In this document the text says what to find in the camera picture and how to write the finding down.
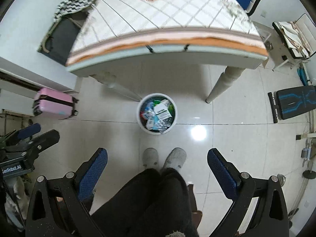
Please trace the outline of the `green blue rice bag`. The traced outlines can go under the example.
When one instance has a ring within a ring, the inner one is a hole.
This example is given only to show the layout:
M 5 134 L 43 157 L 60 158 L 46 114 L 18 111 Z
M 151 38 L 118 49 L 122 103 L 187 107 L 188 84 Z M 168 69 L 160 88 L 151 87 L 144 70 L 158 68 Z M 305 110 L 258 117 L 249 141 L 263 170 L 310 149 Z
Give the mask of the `green blue rice bag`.
M 156 105 L 160 104 L 161 102 L 162 102 L 161 100 L 153 100 L 153 104 L 154 104 L 154 106 L 156 106 Z

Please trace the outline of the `grey slipper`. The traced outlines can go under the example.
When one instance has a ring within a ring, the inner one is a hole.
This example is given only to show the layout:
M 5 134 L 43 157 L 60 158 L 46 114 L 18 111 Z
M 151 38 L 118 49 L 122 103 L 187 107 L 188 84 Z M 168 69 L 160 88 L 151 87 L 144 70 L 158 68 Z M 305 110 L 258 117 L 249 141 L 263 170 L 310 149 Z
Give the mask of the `grey slipper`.
M 165 160 L 163 169 L 173 168 L 180 171 L 186 162 L 187 154 L 182 148 L 174 148 Z
M 142 164 L 145 169 L 159 169 L 159 154 L 154 148 L 147 148 L 142 154 Z

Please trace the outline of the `houndstooth cloth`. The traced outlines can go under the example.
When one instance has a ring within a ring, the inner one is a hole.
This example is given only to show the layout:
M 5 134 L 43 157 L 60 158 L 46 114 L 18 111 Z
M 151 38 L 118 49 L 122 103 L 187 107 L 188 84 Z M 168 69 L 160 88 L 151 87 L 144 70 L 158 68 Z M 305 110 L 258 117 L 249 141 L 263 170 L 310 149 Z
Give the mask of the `houndstooth cloth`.
M 58 23 L 64 16 L 87 9 L 95 1 L 96 0 L 63 0 L 56 7 L 53 22 Z

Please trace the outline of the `white dining table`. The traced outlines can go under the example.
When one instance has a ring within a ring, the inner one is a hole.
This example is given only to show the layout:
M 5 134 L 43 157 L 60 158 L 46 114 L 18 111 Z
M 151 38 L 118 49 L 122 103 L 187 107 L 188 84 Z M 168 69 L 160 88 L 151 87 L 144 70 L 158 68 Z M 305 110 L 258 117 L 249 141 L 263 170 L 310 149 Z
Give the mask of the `white dining table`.
M 153 62 L 167 64 L 205 64 L 225 66 L 205 102 L 211 103 L 223 94 L 246 70 L 255 70 L 268 59 L 268 54 L 243 51 L 224 47 L 206 47 L 200 45 L 146 45 L 128 50 L 114 51 L 92 56 L 66 67 L 79 77 L 87 77 L 104 71 L 108 66 Z

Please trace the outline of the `black blue exercise bench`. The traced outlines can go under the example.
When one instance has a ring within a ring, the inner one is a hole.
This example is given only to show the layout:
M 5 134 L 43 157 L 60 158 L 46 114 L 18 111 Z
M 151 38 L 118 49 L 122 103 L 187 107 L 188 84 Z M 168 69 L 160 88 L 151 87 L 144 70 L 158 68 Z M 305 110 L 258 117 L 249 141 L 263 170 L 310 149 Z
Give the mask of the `black blue exercise bench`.
M 300 86 L 269 92 L 273 123 L 293 118 L 315 109 L 315 86 Z

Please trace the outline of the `silver blister pill pack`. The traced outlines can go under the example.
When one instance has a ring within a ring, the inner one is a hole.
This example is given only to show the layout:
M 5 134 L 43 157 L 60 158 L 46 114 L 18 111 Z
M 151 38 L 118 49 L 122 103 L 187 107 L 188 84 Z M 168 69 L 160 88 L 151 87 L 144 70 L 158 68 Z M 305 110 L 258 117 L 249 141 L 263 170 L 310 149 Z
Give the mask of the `silver blister pill pack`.
M 167 129 L 169 129 L 171 125 L 172 125 L 172 123 L 169 120 L 158 120 L 155 123 L 154 128 L 155 128 L 155 130 L 159 131 L 160 133 L 163 133 Z

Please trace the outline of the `right grey slipper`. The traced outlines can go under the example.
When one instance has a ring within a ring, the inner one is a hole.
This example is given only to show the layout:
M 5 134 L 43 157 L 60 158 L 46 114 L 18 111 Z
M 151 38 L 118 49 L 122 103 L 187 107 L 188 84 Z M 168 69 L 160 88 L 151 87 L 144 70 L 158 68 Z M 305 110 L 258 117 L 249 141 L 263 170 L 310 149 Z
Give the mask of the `right grey slipper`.
M 182 148 L 174 148 L 165 160 L 163 169 L 173 168 L 180 171 L 186 162 L 187 154 Z

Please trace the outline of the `left grey slipper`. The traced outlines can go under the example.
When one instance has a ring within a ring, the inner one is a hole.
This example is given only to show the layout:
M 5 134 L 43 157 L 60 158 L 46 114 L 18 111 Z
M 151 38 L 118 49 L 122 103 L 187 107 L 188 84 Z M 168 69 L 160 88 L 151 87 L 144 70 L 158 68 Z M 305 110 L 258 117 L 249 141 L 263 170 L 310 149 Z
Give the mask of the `left grey slipper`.
M 142 154 L 142 164 L 145 169 L 159 169 L 159 154 L 154 148 L 147 148 Z

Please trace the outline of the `white trash bin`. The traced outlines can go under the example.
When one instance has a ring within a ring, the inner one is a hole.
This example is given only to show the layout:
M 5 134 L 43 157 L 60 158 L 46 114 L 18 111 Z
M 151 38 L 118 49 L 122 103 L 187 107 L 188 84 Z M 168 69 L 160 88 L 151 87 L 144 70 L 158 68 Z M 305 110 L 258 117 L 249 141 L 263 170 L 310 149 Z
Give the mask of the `white trash bin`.
M 145 133 L 163 135 L 176 125 L 178 112 L 171 97 L 163 93 L 152 93 L 139 102 L 136 115 Z

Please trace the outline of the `blue cartoon snack box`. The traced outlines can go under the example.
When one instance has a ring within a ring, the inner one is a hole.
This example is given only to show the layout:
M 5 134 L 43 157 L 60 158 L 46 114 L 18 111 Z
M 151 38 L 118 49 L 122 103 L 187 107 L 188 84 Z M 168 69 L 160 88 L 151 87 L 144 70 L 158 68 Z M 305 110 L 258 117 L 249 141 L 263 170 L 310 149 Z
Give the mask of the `blue cartoon snack box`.
M 146 128 L 148 130 L 152 130 L 154 128 L 155 123 L 156 123 L 155 112 L 152 109 L 148 109 L 142 114 L 142 117 L 144 119 L 146 119 Z

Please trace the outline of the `dark chair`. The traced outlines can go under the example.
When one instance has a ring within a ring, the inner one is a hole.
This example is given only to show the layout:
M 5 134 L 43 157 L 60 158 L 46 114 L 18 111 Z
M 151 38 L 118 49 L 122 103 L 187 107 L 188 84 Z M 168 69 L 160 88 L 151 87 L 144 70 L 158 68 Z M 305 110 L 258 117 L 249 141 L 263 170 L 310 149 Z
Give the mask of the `dark chair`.
M 65 66 L 72 46 L 79 34 L 88 13 L 80 11 L 66 15 L 54 23 L 41 41 L 38 52 Z

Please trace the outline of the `green white medicine box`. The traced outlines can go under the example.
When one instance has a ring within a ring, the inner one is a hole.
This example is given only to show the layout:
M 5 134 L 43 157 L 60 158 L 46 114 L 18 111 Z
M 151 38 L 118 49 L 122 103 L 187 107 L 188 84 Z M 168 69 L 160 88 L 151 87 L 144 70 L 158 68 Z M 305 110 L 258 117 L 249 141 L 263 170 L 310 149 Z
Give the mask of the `green white medicine box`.
M 165 120 L 172 117 L 171 113 L 168 110 L 168 107 L 163 103 L 156 105 L 153 108 L 155 115 L 158 117 L 159 120 Z

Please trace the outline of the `white checked tablecloth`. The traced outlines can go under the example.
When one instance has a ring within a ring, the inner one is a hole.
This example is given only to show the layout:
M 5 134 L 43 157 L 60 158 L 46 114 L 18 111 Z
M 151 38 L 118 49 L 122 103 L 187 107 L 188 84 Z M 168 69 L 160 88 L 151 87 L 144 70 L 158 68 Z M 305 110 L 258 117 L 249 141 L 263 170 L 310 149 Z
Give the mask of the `white checked tablecloth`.
M 236 0 L 98 0 L 66 61 L 146 45 L 200 45 L 267 54 Z

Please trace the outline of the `person black trousers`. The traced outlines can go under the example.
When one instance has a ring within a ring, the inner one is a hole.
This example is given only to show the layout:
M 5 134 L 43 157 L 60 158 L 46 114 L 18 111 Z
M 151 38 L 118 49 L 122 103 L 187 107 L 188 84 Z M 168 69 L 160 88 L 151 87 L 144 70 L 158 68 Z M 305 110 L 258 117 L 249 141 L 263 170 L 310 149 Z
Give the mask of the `person black trousers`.
M 173 168 L 137 174 L 91 218 L 105 236 L 198 236 L 187 185 Z

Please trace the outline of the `chair with beige clothes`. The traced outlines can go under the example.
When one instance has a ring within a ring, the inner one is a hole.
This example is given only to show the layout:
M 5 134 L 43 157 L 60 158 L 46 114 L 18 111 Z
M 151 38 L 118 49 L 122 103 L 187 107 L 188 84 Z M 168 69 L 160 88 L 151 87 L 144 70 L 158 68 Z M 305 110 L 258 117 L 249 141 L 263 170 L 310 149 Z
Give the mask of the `chair with beige clothes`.
M 315 55 L 315 24 L 306 13 L 295 21 L 273 22 L 272 27 L 293 59 L 308 60 Z

